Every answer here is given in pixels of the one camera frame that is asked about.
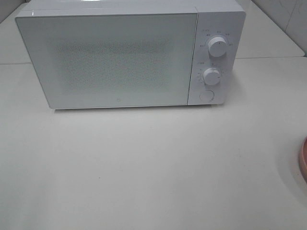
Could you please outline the lower white microwave knob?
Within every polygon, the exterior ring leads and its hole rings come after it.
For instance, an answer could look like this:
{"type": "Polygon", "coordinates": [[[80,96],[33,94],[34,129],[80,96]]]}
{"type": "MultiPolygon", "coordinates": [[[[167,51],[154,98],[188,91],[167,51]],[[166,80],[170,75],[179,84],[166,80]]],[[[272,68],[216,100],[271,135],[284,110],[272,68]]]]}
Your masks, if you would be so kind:
{"type": "Polygon", "coordinates": [[[206,85],[214,86],[221,80],[221,73],[216,68],[208,68],[202,74],[203,81],[206,85]]]}

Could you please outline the round white door release button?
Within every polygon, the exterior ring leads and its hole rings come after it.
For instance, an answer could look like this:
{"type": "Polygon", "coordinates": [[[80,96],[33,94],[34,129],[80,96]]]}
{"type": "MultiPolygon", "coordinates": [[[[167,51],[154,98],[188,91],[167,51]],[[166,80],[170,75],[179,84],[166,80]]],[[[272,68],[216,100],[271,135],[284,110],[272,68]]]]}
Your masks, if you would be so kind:
{"type": "Polygon", "coordinates": [[[214,92],[211,90],[204,90],[200,93],[200,100],[204,103],[210,103],[214,99],[214,92]]]}

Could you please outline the white microwave knob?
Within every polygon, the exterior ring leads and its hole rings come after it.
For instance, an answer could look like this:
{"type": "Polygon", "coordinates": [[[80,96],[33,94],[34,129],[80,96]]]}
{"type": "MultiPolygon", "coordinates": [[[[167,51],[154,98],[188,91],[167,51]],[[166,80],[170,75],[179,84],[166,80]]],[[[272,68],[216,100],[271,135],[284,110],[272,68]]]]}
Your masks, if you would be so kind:
{"type": "Polygon", "coordinates": [[[221,73],[216,68],[208,68],[202,74],[203,81],[206,85],[214,86],[221,80],[221,73]]]}
{"type": "Polygon", "coordinates": [[[228,42],[222,35],[216,35],[208,41],[209,54],[215,58],[223,56],[227,52],[228,42]]]}

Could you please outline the white microwave door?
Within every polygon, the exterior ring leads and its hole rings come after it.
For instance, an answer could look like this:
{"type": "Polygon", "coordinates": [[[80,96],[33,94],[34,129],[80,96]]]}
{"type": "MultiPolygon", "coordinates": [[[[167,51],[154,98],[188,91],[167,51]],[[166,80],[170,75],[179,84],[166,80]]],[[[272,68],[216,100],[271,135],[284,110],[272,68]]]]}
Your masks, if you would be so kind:
{"type": "Polygon", "coordinates": [[[18,17],[52,109],[185,105],[196,14],[18,17]]]}

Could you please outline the pink plate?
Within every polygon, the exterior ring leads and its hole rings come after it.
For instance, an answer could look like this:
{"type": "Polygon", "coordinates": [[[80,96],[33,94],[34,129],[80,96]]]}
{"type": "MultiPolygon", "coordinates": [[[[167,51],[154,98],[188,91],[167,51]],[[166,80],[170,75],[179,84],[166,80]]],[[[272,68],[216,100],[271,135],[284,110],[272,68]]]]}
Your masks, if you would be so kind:
{"type": "Polygon", "coordinates": [[[307,139],[304,140],[299,154],[299,165],[302,176],[307,180],[307,139]]]}

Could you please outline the white microwave oven body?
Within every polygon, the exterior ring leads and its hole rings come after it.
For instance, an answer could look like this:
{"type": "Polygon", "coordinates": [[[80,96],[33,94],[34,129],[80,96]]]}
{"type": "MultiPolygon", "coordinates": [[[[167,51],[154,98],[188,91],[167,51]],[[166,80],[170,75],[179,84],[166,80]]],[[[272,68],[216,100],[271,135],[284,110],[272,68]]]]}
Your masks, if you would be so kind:
{"type": "Polygon", "coordinates": [[[246,17],[243,8],[234,0],[32,0],[16,18],[154,14],[197,15],[189,94],[185,105],[222,104],[246,17]],[[221,57],[213,57],[208,51],[208,41],[216,35],[224,36],[228,42],[227,52],[221,57]],[[202,74],[208,68],[216,68],[221,73],[220,82],[214,86],[203,81],[202,74]],[[214,92],[210,103],[200,100],[200,93],[204,90],[214,92]]]}

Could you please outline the upper white microwave knob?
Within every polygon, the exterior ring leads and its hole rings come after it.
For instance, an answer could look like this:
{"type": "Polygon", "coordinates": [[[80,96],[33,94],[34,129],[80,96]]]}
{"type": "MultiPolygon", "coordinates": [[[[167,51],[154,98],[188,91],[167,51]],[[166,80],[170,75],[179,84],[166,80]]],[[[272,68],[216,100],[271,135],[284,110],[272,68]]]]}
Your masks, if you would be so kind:
{"type": "Polygon", "coordinates": [[[222,35],[216,35],[208,41],[209,54],[215,58],[223,56],[227,52],[228,42],[222,35]]]}

